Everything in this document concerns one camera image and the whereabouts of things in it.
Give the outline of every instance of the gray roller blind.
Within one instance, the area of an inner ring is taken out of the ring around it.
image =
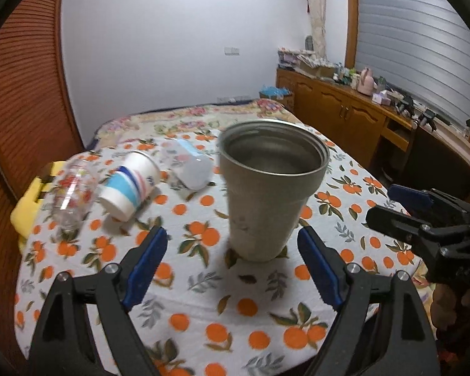
[[[447,0],[359,0],[355,67],[407,90],[464,126],[470,30]]]

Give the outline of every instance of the pink kettle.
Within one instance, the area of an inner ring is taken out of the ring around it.
[[[372,69],[366,67],[360,73],[357,90],[364,95],[371,96],[375,88],[376,83],[374,83],[374,78],[372,77]]]

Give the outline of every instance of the white wall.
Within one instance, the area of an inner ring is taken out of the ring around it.
[[[326,55],[345,64],[348,34],[348,0],[326,0]]]
[[[84,143],[115,117],[256,97],[274,84],[277,48],[304,47],[306,8],[306,0],[63,0],[66,82]],[[225,46],[240,56],[225,56]]]

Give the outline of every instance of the floral tablecloth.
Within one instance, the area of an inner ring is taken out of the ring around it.
[[[252,106],[258,109],[253,118],[264,113],[297,121],[274,102]],[[55,274],[69,270],[74,276],[87,275],[119,262],[154,224],[167,230],[168,249],[143,303],[130,317],[161,374],[170,376],[272,375],[316,355],[335,312],[322,302],[297,250],[299,226],[311,224],[346,262],[355,261],[372,273],[415,272],[420,260],[406,245],[365,224],[370,207],[380,204],[403,211],[401,205],[389,200],[369,172],[312,128],[308,129],[331,151],[322,185],[309,198],[278,258],[265,264],[238,258],[228,242],[226,186],[217,167],[219,130],[171,124],[161,130],[161,137],[126,139],[74,158],[93,162],[103,182],[132,149],[148,151],[161,165],[159,146],[181,136],[214,160],[212,182],[203,190],[185,191],[163,171],[162,182],[129,222],[112,219],[94,203],[73,239],[50,217],[52,193],[45,197],[24,251],[15,300],[16,338],[26,357]],[[90,305],[88,311],[102,363],[118,373],[97,309]]]

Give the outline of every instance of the yellow object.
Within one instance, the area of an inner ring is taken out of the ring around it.
[[[55,177],[58,175],[61,169],[63,169],[64,164],[65,161],[53,162],[50,176]],[[14,226],[15,231],[19,233],[19,250],[21,253],[33,228],[36,214],[44,201],[44,197],[40,196],[40,194],[48,192],[51,187],[52,184],[50,182],[42,182],[40,177],[35,177],[10,214],[10,222]]]

